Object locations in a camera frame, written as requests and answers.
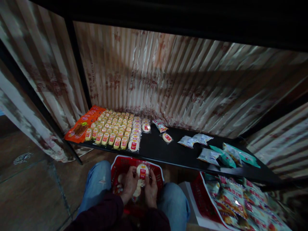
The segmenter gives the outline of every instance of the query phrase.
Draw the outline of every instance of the dark red sweater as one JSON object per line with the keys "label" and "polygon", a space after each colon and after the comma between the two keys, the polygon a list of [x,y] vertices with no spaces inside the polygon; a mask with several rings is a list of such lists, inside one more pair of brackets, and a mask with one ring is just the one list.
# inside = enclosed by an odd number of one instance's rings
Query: dark red sweater
{"label": "dark red sweater", "polygon": [[[107,193],[101,203],[79,214],[65,231],[136,230],[137,228],[127,218],[121,219],[123,209],[124,204],[121,197]],[[170,231],[169,220],[163,211],[150,208],[142,218],[140,230]]]}

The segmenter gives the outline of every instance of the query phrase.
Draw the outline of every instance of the black shelf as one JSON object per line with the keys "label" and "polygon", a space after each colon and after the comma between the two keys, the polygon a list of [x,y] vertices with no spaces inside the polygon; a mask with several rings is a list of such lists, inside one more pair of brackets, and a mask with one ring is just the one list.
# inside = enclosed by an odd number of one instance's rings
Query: black shelf
{"label": "black shelf", "polygon": [[[215,165],[198,160],[197,157],[201,153],[201,148],[209,148],[208,146],[196,143],[194,144],[194,149],[190,149],[177,143],[184,135],[192,137],[197,134],[197,132],[177,128],[169,128],[167,133],[170,134],[173,138],[173,141],[169,144],[166,144],[166,142],[163,141],[163,139],[159,136],[159,131],[155,125],[151,126],[151,132],[151,134],[142,135],[139,153],[133,153],[127,150],[113,150],[111,146],[106,148],[104,146],[95,146],[93,145],[92,141],[79,144],[74,142],[71,143],[103,151],[110,151],[118,153],[119,155],[132,156],[135,158],[142,158],[144,160],[158,161],[181,167],[196,169],[203,172],[216,173],[225,176],[245,177],[253,182],[262,184],[277,184],[281,181],[280,178],[260,160],[258,160],[258,164],[261,166],[261,168],[256,168],[245,163],[243,167],[238,168],[217,167]],[[213,137],[214,139],[208,142],[209,145],[222,148],[222,144],[225,142],[249,154],[252,154],[248,149],[237,143],[234,143],[232,139],[218,136]]]}

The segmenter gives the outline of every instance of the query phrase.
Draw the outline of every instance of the orange package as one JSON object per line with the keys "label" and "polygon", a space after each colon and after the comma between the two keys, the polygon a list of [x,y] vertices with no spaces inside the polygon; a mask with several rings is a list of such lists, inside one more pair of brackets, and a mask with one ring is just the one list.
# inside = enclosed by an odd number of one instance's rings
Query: orange package
{"label": "orange package", "polygon": [[102,112],[106,109],[94,105],[91,109],[83,115],[77,123],[72,127],[64,136],[67,141],[72,141],[75,143],[82,143],[86,138],[86,130],[88,127],[94,123]]}

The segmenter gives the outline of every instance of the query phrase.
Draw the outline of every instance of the green snack packet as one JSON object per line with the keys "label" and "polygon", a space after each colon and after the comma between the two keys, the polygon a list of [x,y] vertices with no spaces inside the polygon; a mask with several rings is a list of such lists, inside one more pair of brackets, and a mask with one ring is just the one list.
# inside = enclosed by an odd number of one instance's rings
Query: green snack packet
{"label": "green snack packet", "polygon": [[236,147],[233,147],[232,145],[230,144],[226,144],[224,143],[223,144],[224,146],[224,149],[226,147],[226,149],[231,152],[231,153],[235,153],[237,152],[241,158],[242,161],[248,163],[248,164],[251,164],[252,166],[255,166],[255,167],[258,167],[258,168],[261,168],[258,164],[257,164],[257,158],[255,158],[254,156],[236,148]]}
{"label": "green snack packet", "polygon": [[220,153],[221,155],[218,157],[218,159],[226,166],[236,168],[236,164],[234,160],[231,158],[231,156],[226,153],[224,150],[221,150],[220,148],[217,148],[215,146],[210,145],[211,149],[214,151]]}

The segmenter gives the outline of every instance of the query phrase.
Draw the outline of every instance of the black shelf frame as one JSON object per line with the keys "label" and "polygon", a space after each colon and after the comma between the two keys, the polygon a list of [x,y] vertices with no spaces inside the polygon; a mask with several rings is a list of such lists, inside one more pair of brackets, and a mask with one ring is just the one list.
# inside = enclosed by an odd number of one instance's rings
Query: black shelf frame
{"label": "black shelf frame", "polygon": [[[74,21],[98,23],[139,30],[157,31],[198,38],[244,43],[264,47],[308,52],[306,32],[307,10],[296,3],[266,5],[249,3],[200,3],[199,1],[170,0],[31,0],[65,19],[72,50],[76,60],[83,91],[91,108],[91,98],[83,68]],[[64,134],[54,121],[44,103],[29,84],[4,43],[0,42],[0,58],[13,74],[24,92],[37,106],[55,133]],[[283,117],[291,110],[308,102],[307,94],[283,109],[276,116],[257,124],[234,139],[236,144],[269,123]],[[69,142],[63,139],[65,147],[82,164]]]}

